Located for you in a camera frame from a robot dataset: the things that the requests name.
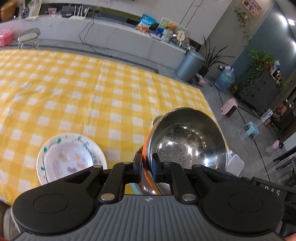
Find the framed wall picture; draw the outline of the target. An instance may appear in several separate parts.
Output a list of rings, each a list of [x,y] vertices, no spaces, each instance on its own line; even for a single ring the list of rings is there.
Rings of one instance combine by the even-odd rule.
[[[258,18],[262,12],[262,7],[256,0],[243,0],[241,3],[255,19]]]

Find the tall potted green plant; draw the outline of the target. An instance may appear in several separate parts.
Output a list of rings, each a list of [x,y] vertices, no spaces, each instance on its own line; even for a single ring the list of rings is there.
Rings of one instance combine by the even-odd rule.
[[[216,51],[216,47],[211,48],[211,41],[206,40],[205,36],[203,36],[204,39],[204,45],[205,45],[205,54],[204,54],[204,63],[201,65],[198,74],[202,77],[205,77],[205,75],[209,72],[209,69],[211,66],[215,64],[224,64],[223,58],[234,58],[234,56],[231,55],[224,55],[222,52],[228,48],[228,46],[223,47],[220,50]]]

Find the pink storage box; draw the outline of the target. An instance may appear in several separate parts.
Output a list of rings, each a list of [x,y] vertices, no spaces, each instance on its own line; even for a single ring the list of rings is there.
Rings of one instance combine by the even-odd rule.
[[[5,47],[12,42],[13,32],[2,29],[0,31],[0,47]]]

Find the teddy bear toy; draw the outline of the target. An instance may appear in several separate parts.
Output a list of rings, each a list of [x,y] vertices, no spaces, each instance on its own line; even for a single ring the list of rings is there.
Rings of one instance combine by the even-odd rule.
[[[174,22],[168,22],[166,25],[166,30],[170,33],[174,33],[175,30],[177,30],[178,25]]]

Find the large white rimmed plate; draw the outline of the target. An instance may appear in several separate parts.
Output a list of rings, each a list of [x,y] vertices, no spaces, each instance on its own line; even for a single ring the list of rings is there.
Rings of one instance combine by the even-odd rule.
[[[60,133],[41,147],[36,171],[44,185],[94,165],[107,169],[104,153],[92,139],[78,133]]]

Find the blue water jug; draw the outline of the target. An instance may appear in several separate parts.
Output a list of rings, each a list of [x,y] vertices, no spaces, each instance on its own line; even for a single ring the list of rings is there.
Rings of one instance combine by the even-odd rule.
[[[226,66],[216,78],[214,84],[220,92],[225,92],[234,81],[234,68]]]

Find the orange steel bowl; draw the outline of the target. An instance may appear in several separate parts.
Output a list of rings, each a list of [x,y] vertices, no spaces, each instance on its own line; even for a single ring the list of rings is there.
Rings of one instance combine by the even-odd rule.
[[[145,137],[143,147],[139,149],[133,157],[133,162],[142,163],[142,179],[140,183],[132,183],[131,187],[133,192],[137,195],[163,195],[163,192],[161,192],[158,185],[154,183],[151,171],[149,169],[149,158],[146,155],[148,138],[149,136]]]

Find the blue steel bowl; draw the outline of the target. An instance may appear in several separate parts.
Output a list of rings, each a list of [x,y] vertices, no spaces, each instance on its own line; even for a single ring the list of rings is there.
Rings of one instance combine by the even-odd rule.
[[[219,126],[210,116],[195,108],[177,108],[152,124],[146,155],[152,174],[152,154],[162,162],[175,162],[189,169],[195,164],[226,170],[227,145]],[[156,184],[163,194],[170,193],[168,184]]]

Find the grey cushioned stool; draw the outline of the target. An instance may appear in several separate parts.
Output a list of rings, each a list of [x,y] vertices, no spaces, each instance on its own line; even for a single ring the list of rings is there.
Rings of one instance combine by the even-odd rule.
[[[25,30],[20,37],[18,37],[18,49],[22,49],[25,44],[32,44],[33,49],[38,49],[38,37],[41,35],[39,28],[31,28]]]

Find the grey metal trash bin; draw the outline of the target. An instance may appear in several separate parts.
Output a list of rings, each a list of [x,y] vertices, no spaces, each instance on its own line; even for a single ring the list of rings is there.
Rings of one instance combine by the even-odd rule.
[[[205,58],[202,54],[192,49],[188,50],[176,70],[177,77],[184,82],[188,82],[196,75],[204,62]]]

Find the orange round vase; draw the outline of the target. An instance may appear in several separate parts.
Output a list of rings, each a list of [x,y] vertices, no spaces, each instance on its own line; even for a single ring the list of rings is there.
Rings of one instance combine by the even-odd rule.
[[[6,22],[14,16],[18,2],[15,0],[1,0],[1,22]]]

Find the small white patterned dish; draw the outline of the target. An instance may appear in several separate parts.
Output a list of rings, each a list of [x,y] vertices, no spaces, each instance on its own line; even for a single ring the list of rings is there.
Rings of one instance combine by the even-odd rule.
[[[93,166],[93,159],[81,141],[61,141],[51,145],[42,161],[47,182],[52,182]]]

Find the yellow white checkered tablecloth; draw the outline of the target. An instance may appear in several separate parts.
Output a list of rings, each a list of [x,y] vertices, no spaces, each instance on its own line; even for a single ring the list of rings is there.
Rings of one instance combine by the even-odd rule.
[[[140,148],[156,116],[183,106],[214,116],[199,89],[155,73],[62,52],[1,51],[1,201],[39,185],[37,155],[49,138],[88,136],[112,167]]]

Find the light blue plastic stool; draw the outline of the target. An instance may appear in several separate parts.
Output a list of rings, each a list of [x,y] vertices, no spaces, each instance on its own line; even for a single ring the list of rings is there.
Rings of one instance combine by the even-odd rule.
[[[252,136],[252,139],[255,139],[256,136],[259,134],[258,123],[256,122],[249,121],[244,125],[244,127],[247,128],[247,130],[245,131],[246,135],[248,137]]]

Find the blue snack bag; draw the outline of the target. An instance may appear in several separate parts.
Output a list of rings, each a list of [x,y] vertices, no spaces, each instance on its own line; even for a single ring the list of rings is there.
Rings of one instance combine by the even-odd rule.
[[[156,23],[156,20],[146,14],[142,15],[140,22],[136,25],[135,29],[147,33],[149,28]]]

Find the white wifi router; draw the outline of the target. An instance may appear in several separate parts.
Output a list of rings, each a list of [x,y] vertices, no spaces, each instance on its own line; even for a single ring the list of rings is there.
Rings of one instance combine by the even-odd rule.
[[[70,18],[73,20],[85,20],[89,9],[90,7],[84,7],[83,5],[79,6],[78,9],[77,6],[75,6],[74,13],[70,16]]]

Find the dark grey cabinet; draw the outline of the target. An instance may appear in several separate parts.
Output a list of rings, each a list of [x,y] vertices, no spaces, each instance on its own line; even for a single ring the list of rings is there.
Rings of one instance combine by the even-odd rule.
[[[280,94],[280,89],[273,76],[265,71],[254,82],[254,88],[247,88],[247,94],[243,89],[239,89],[240,99],[254,109],[257,113],[262,113],[269,108],[271,103]]]

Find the pink space heater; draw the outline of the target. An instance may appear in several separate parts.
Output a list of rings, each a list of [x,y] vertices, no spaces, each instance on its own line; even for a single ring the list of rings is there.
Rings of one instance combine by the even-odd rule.
[[[221,114],[229,118],[234,114],[234,112],[237,111],[237,109],[238,109],[238,104],[236,99],[231,98],[222,105]]]

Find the trailing ivy plant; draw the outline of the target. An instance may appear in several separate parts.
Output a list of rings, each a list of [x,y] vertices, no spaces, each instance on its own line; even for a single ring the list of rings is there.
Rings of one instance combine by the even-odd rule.
[[[274,56],[266,52],[251,50],[249,56],[252,57],[252,62],[240,82],[240,88],[244,95],[254,90],[255,80],[261,77],[265,71],[271,74],[275,64]]]

